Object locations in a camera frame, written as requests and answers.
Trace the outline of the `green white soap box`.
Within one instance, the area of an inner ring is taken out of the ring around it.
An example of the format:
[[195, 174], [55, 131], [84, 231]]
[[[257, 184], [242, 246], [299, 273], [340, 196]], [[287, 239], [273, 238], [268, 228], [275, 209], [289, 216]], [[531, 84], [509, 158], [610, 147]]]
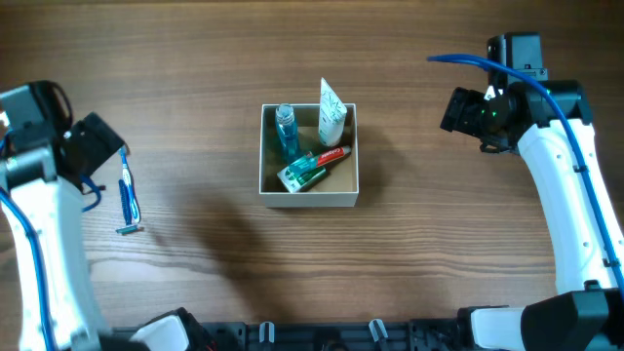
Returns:
[[318, 168], [301, 175], [295, 175], [289, 168], [284, 168], [277, 173], [277, 177], [289, 193], [299, 193], [309, 190], [328, 174], [325, 168]]

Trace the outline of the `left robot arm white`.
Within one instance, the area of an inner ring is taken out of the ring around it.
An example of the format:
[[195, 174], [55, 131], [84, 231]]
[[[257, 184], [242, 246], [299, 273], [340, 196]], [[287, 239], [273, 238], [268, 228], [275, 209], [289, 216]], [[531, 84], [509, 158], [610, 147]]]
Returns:
[[84, 192], [125, 142], [97, 114], [74, 120], [59, 84], [1, 95], [1, 207], [19, 270], [22, 350], [100, 350], [111, 329], [99, 310], [83, 246]]

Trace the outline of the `blue disposable razor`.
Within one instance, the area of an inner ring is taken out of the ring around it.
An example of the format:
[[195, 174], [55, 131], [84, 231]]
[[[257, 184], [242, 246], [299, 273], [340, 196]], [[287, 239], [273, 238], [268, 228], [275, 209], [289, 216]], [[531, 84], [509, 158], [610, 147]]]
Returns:
[[138, 223], [132, 215], [130, 197], [124, 181], [120, 179], [118, 185], [125, 226], [118, 228], [116, 232], [121, 235], [127, 235], [138, 231]]

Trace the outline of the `blue Listerine mouthwash bottle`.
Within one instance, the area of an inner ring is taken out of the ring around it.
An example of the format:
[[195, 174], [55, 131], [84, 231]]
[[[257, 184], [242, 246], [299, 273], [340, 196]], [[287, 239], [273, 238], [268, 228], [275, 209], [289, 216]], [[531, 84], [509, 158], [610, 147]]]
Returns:
[[294, 109], [290, 104], [282, 103], [276, 108], [275, 123], [282, 154], [290, 164], [300, 157], [298, 126]]

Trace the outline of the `Colgate toothpaste tube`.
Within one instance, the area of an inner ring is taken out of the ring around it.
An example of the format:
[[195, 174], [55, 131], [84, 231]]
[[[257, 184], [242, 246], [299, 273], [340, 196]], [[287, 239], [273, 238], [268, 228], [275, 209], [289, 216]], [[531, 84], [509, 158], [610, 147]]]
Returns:
[[324, 167], [325, 165], [333, 161], [346, 157], [351, 153], [351, 151], [352, 148], [350, 146], [342, 146], [316, 156], [303, 156], [288, 165], [288, 169], [295, 176], [300, 176], [302, 174]]

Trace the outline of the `white Pantene tube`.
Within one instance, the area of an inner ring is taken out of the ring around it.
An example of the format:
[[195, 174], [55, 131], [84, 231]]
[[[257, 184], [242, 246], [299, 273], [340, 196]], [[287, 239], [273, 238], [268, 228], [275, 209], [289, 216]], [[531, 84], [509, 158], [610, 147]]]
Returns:
[[321, 79], [319, 140], [327, 147], [338, 145], [343, 134], [347, 107], [325, 78]]

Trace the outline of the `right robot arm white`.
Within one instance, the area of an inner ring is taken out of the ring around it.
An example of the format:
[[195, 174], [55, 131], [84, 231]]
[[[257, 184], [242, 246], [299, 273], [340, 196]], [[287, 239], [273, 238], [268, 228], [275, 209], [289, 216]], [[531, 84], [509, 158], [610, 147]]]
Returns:
[[512, 152], [535, 183], [553, 246], [556, 295], [524, 307], [458, 312], [461, 346], [620, 350], [623, 235], [596, 157], [593, 115], [576, 81], [516, 81], [495, 93], [456, 88], [442, 129]]

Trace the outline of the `blue white Colgate toothbrush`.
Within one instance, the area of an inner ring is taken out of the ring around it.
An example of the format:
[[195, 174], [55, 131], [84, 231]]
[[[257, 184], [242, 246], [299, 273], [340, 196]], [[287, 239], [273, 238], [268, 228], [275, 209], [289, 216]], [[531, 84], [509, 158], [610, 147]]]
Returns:
[[122, 146], [119, 149], [119, 154], [120, 154], [121, 164], [122, 164], [121, 179], [124, 181], [127, 187], [128, 193], [129, 193], [132, 215], [134, 219], [136, 220], [136, 222], [140, 223], [141, 213], [140, 213], [140, 208], [139, 208], [138, 201], [137, 201], [133, 175], [131, 173], [129, 163], [128, 163], [129, 152], [128, 152], [128, 148], [126, 145]]

